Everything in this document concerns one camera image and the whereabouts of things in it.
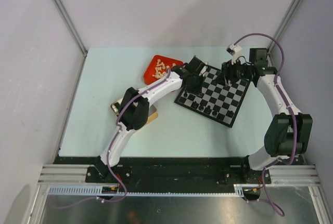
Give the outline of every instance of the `light blue table surface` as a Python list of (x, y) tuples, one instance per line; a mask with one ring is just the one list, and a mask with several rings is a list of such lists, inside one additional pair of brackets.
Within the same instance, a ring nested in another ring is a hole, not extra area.
[[(193, 55), (214, 67), (231, 56), (226, 47), (92, 48), (88, 52), (60, 156), (98, 156), (110, 142), (116, 116), (110, 105), (133, 86), (145, 86), (143, 74), (154, 55), (189, 62)], [(248, 59), (249, 48), (243, 48)], [(156, 104), (158, 118), (129, 140), (122, 156), (210, 156), (252, 154), (263, 146), (272, 116), (251, 83), (233, 128), (174, 103), (179, 91)]]

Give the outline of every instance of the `chessboard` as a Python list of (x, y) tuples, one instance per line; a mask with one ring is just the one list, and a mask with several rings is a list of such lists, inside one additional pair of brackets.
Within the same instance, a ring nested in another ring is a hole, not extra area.
[(214, 79), (220, 71), (208, 65), (204, 74), (202, 93), (194, 95), (183, 87), (175, 103), (231, 128), (250, 82), (239, 80), (231, 86), (217, 84)]

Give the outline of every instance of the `black chess piece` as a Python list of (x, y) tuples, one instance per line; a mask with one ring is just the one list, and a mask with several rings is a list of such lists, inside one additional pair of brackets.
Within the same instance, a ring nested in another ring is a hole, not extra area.
[(210, 114), (212, 111), (212, 109), (210, 108), (210, 106), (206, 106), (205, 110), (203, 111), (206, 114)]
[(196, 99), (196, 96), (194, 96), (193, 94), (189, 94), (187, 98), (191, 101), (194, 101)]
[(233, 111), (227, 111), (226, 116), (233, 117), (234, 116), (234, 112)]
[(199, 106), (199, 104), (196, 101), (194, 101), (191, 105), (191, 107), (194, 109), (198, 108), (198, 106)]

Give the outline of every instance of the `purple cable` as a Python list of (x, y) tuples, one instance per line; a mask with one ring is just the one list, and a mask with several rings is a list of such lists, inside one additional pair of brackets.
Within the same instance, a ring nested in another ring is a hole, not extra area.
[(67, 208), (74, 207), (74, 206), (79, 205), (79, 204), (81, 204), (81, 203), (83, 203), (83, 202), (90, 201), (90, 200), (93, 200), (93, 199), (96, 199), (96, 197), (95, 197), (95, 196), (93, 196), (93, 197), (87, 197), (87, 198), (84, 198), (84, 199), (82, 199), (82, 200), (80, 200), (80, 201), (78, 201), (78, 202), (75, 202), (75, 203), (70, 204), (70, 205), (67, 205), (67, 206), (62, 206), (62, 207), (55, 206), (55, 205), (52, 203), (52, 200), (51, 200), (51, 199), (49, 200), (48, 203), (49, 203), (49, 205), (50, 205), (52, 208), (55, 208), (55, 209), (67, 209)]
[[(283, 68), (283, 65), (285, 63), (285, 53), (283, 52), (283, 49), (282, 49), (282, 46), (280, 45), (280, 43), (274, 39), (273, 37), (267, 35), (267, 34), (263, 34), (263, 33), (250, 33), (250, 34), (247, 34), (245, 36), (243, 36), (242, 38), (240, 38), (238, 41), (236, 41), (234, 43), (234, 45), (237, 45), (241, 40), (245, 39), (246, 37), (249, 37), (249, 36), (264, 36), (264, 37), (267, 37), (269, 39), (271, 39), (280, 49), (281, 51), (281, 65), (279, 67), (279, 70), (277, 71), (276, 75), (274, 76), (274, 86), (276, 87), (277, 91), (279, 92), (279, 94), (281, 95), (284, 103), (286, 104), (287, 106), (287, 109), (292, 117), (292, 122), (293, 122), (293, 145), (292, 145), (292, 151), (291, 151), (291, 156), (290, 156), (290, 159), (289, 161), (285, 162), (287, 165), (291, 165), (294, 158), (295, 158), (295, 154), (296, 154), (296, 144), (297, 144), (297, 122), (296, 122), (296, 116), (293, 112), (293, 110), (291, 109), (291, 105), (286, 97), (286, 95), (284, 94), (284, 92), (282, 91), (282, 89), (280, 88), (280, 86), (277, 84), (277, 78), (279, 77), (280, 75), (280, 72)], [(262, 181), (263, 181), (263, 185), (264, 185), (264, 190), (266, 192), (266, 195), (267, 195), (267, 198), (268, 200), (259, 200), (259, 201), (262, 201), (262, 202), (267, 202), (267, 203), (270, 203), (272, 208), (275, 210), (276, 213), (278, 213), (280, 216), (284, 217), (285, 216), (285, 213), (284, 211), (277, 205), (275, 204), (272, 199), (271, 199), (271, 196), (270, 194), (268, 193), (267, 191), (267, 188), (266, 188), (266, 185), (265, 185), (265, 170), (268, 169), (269, 167), (275, 165), (276, 163), (278, 163), (279, 159), (273, 161), (272, 163), (268, 164), (267, 166), (265, 166), (262, 170)]]
[[(132, 104), (137, 98), (139, 98), (139, 97), (142, 96), (143, 94), (147, 93), (149, 90), (152, 90), (152, 89), (156, 88), (157, 86), (163, 84), (163, 83), (164, 83), (164, 82), (170, 77), (170, 74), (171, 74), (171, 70), (168, 69), (168, 74), (167, 74), (167, 76), (166, 76), (161, 82), (157, 83), (156, 85), (151, 86), (149, 89), (144, 90), (142, 93), (136, 95), (135, 97), (133, 97), (133, 98), (132, 98), (132, 99), (131, 99), (131, 100), (130, 100), (125, 106), (124, 106), (124, 108), (121, 110), (121, 112), (119, 113), (119, 115), (118, 115), (118, 117), (117, 117), (117, 120), (116, 120), (116, 125), (119, 127), (119, 130), (120, 130), (120, 131), (122, 130), (122, 126), (119, 124), (119, 121), (120, 121), (122, 115), (124, 114), (124, 112), (127, 110), (127, 108), (128, 108), (128, 107), (129, 107), (129, 106), (130, 106), (130, 105), (131, 105), (131, 104)], [(115, 136), (113, 137), (113, 139), (111, 140), (108, 150), (111, 150), (112, 145), (113, 145), (114, 141), (116, 140), (118, 134), (119, 134), (119, 132), (117, 132), (117, 133), (115, 134)], [(110, 162), (109, 162), (109, 160), (110, 160), (109, 154), (110, 154), (110, 152), (108, 152), (108, 154), (107, 154), (107, 165), (108, 165), (108, 169), (109, 169), (110, 173), (113, 175), (113, 177), (114, 177), (114, 178), (120, 183), (120, 185), (124, 188), (125, 194), (124, 194), (122, 197), (120, 197), (119, 199), (116, 199), (116, 200), (104, 200), (104, 201), (105, 201), (105, 202), (119, 202), (119, 201), (123, 200), (123, 199), (126, 197), (126, 195), (127, 195), (127, 188), (126, 188), (125, 184), (124, 184), (124, 183), (123, 183), (123, 182), (122, 182), (122, 181), (116, 176), (116, 174), (112, 171), (111, 166), (110, 166)]]
[[(120, 121), (122, 115), (124, 114), (124, 112), (127, 110), (127, 108), (128, 108), (128, 107), (129, 107), (129, 106), (130, 106), (130, 105), (131, 105), (131, 104), (132, 104), (137, 98), (139, 98), (139, 97), (142, 96), (143, 94), (147, 93), (148, 91), (150, 91), (150, 90), (156, 88), (157, 86), (160, 86), (161, 84), (163, 84), (163, 83), (164, 83), (164, 82), (170, 77), (170, 75), (171, 75), (171, 69), (168, 69), (168, 74), (167, 74), (167, 76), (164, 77), (164, 79), (163, 79), (161, 82), (159, 82), (159, 83), (157, 83), (157, 84), (151, 86), (151, 87), (148, 88), (147, 90), (144, 90), (142, 93), (136, 95), (135, 97), (133, 97), (133, 98), (132, 98), (132, 99), (131, 99), (131, 100), (130, 100), (125, 106), (124, 106), (124, 108), (121, 110), (121, 112), (119, 113), (119, 115), (118, 115), (118, 117), (117, 117), (117, 120), (116, 120), (116, 125), (119, 127), (119, 130), (120, 130), (120, 131), (122, 130), (122, 126), (119, 124), (119, 121)], [(119, 134), (119, 132), (117, 132), (117, 133), (115, 134), (115, 136), (113, 137), (113, 139), (111, 140), (108, 150), (111, 150), (112, 145), (113, 145), (114, 141), (116, 140), (118, 134)], [(49, 201), (50, 206), (51, 206), (52, 208), (55, 208), (55, 209), (67, 209), (67, 208), (74, 207), (74, 206), (79, 205), (79, 204), (81, 204), (81, 203), (83, 203), (83, 202), (90, 201), (90, 200), (93, 200), (93, 199), (97, 199), (97, 200), (101, 200), (102, 202), (109, 202), (109, 203), (111, 203), (111, 202), (119, 202), (119, 201), (123, 200), (123, 199), (126, 197), (126, 195), (127, 195), (127, 188), (126, 188), (125, 184), (121, 181), (121, 179), (119, 179), (118, 176), (116, 176), (116, 174), (112, 171), (111, 166), (110, 166), (110, 162), (109, 162), (109, 160), (110, 160), (110, 159), (109, 159), (109, 158), (110, 158), (110, 157), (109, 157), (109, 154), (110, 154), (110, 152), (107, 153), (107, 166), (108, 166), (108, 169), (109, 169), (110, 173), (112, 174), (112, 176), (113, 176), (113, 177), (119, 182), (119, 184), (124, 188), (125, 193), (124, 193), (124, 195), (123, 195), (122, 197), (120, 197), (119, 199), (116, 199), (116, 200), (107, 200), (107, 199), (101, 199), (101, 198), (98, 198), (98, 197), (87, 197), (87, 198), (84, 198), (84, 199), (82, 199), (82, 200), (80, 200), (80, 201), (78, 201), (78, 202), (75, 202), (75, 203), (70, 204), (70, 205), (68, 205), (68, 206), (62, 206), (62, 207), (55, 206), (55, 205), (52, 203), (52, 201), (50, 200), (50, 201)]]

